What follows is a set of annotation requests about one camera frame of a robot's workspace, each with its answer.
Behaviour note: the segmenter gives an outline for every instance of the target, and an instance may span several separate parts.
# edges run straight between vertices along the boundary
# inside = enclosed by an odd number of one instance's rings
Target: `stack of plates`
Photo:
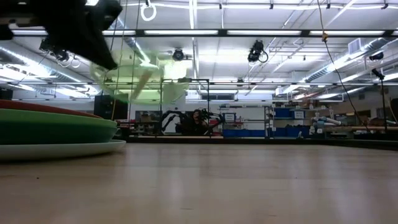
[[[116,125],[92,114],[0,100],[0,160],[111,152],[125,144],[111,140]]]

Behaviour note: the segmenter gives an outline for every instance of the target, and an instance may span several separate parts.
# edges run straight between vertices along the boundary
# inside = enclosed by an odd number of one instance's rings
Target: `ceiling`
[[[144,21],[140,15],[140,7],[137,3],[145,1],[121,1],[124,6],[120,18],[125,21],[128,29],[191,29],[190,10],[172,8],[170,6],[188,7],[189,0],[156,1],[151,4],[166,4],[169,7],[156,6],[157,14],[151,21]],[[243,0],[197,0],[197,16],[194,22],[195,29],[321,29],[320,14],[318,9],[311,10],[287,10],[278,7],[311,7],[317,6],[316,0],[274,0],[274,9],[264,9],[264,3],[270,1],[243,1]],[[331,0],[332,6],[344,7],[350,0]],[[342,8],[322,9],[325,29],[396,29],[398,20],[398,0],[387,0],[387,9],[352,8],[382,6],[383,0],[359,0],[353,1],[351,9],[344,12]],[[205,6],[219,6],[223,9],[202,9]],[[145,9],[145,15],[150,16],[152,9]],[[335,59],[345,54],[348,43],[355,38],[328,39],[329,51]],[[41,57],[46,56],[55,61],[49,55],[39,50],[42,38],[40,37],[15,37],[14,42],[27,48]],[[196,37],[198,45],[198,74],[197,78],[208,78],[213,81],[236,81],[244,78],[247,82],[298,82],[303,77],[317,68],[330,63],[330,57],[325,44],[320,38],[258,38],[258,37]],[[256,40],[262,40],[269,54],[267,63],[258,64],[252,68],[247,61],[248,52]],[[107,38],[109,46],[113,42],[112,50],[129,46],[123,43],[122,38]],[[138,37],[137,43],[145,52],[165,53],[174,51],[174,48],[182,48],[188,55],[193,53],[193,41],[191,37]],[[398,47],[391,44],[384,49],[384,61],[397,57]],[[378,65],[381,62],[367,61],[366,66]],[[90,63],[82,59],[78,68],[69,66],[67,69],[90,77]],[[339,68],[343,77],[350,76],[365,69],[364,59],[359,58],[355,62]],[[193,77],[192,67],[188,75]],[[330,73],[319,78],[316,82],[338,82],[338,76]],[[259,89],[275,89],[276,86],[259,86]]]

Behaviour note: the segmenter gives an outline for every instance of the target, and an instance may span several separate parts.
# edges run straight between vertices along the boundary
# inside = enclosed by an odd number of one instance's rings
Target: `wooden floor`
[[[397,223],[398,153],[335,146],[128,144],[0,164],[0,223]]]

